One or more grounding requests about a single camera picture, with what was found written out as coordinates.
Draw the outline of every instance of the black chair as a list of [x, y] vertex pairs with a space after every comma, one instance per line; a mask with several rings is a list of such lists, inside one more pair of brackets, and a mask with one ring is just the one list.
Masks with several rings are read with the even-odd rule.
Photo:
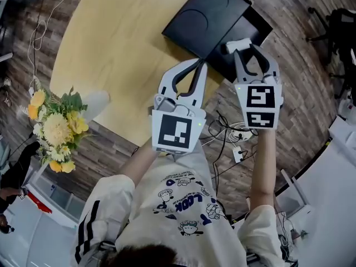
[[353, 53], [356, 55], [356, 13], [343, 8], [334, 10], [331, 15], [326, 16], [329, 22], [327, 24], [315, 8], [309, 7], [308, 12], [316, 14], [326, 33], [319, 37], [306, 38], [306, 41], [314, 42], [328, 39], [328, 58], [326, 64], [331, 63], [332, 54], [337, 54], [337, 52], [344, 64], [344, 75], [329, 74], [330, 77], [344, 80], [340, 94], [335, 95], [335, 98], [339, 99], [346, 89], [355, 88], [356, 90], [356, 64], [353, 61]]

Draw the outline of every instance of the white flower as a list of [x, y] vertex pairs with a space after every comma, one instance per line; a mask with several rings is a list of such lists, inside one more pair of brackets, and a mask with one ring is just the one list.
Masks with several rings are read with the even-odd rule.
[[63, 154], [64, 156], [67, 156], [71, 154], [71, 150], [68, 148], [68, 146], [64, 146], [61, 148], [60, 153]]
[[34, 125], [33, 127], [33, 133], [38, 136], [39, 138], [42, 138], [43, 137], [43, 131], [42, 131], [42, 126], [37, 123]]
[[61, 145], [71, 138], [67, 120], [60, 113], [51, 114], [43, 124], [43, 133], [49, 144]]
[[47, 113], [47, 108], [45, 105], [42, 105], [41, 110], [38, 113], [38, 120], [41, 122], [43, 119], [43, 116]]
[[64, 161], [65, 160], [65, 156], [61, 153], [58, 153], [57, 150], [53, 146], [50, 147], [50, 151], [47, 151], [47, 154], [49, 154], [53, 160], [56, 160], [56, 161]]
[[42, 139], [38, 139], [39, 144], [45, 149], [45, 150], [50, 150], [50, 146], [48, 143]]

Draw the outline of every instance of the wooden table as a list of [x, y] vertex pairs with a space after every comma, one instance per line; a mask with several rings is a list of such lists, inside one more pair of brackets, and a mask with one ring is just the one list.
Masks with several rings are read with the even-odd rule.
[[[163, 37], [162, 30], [187, 0], [82, 0], [63, 37], [50, 89], [72, 86], [83, 97], [106, 90], [111, 102], [95, 121], [141, 146], [151, 135], [147, 108], [161, 77], [194, 58]], [[192, 78], [179, 89], [187, 91]], [[206, 100], [223, 77], [209, 69]]]

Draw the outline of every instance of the white t-shirt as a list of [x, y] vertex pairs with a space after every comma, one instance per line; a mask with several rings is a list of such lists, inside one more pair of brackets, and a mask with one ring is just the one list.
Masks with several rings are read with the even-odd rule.
[[253, 210], [237, 236], [216, 202], [209, 171], [188, 168], [190, 161], [158, 159], [136, 188], [125, 175], [101, 179], [80, 218], [72, 265], [86, 266], [98, 244], [108, 240], [117, 250], [163, 244], [184, 266], [244, 267], [246, 249], [266, 266], [284, 266], [274, 208]]

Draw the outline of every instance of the dark hair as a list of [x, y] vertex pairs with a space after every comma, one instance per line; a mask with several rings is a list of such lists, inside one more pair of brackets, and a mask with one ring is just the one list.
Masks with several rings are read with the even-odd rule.
[[102, 259], [100, 267], [156, 266], [164, 267], [174, 263], [177, 253], [164, 245], [143, 247], [126, 246], [116, 255]]
[[15, 231], [15, 229], [12, 228], [10, 225], [7, 225], [7, 226], [1, 226], [0, 225], [0, 231], [3, 234], [10, 234], [10, 233], [13, 233]]

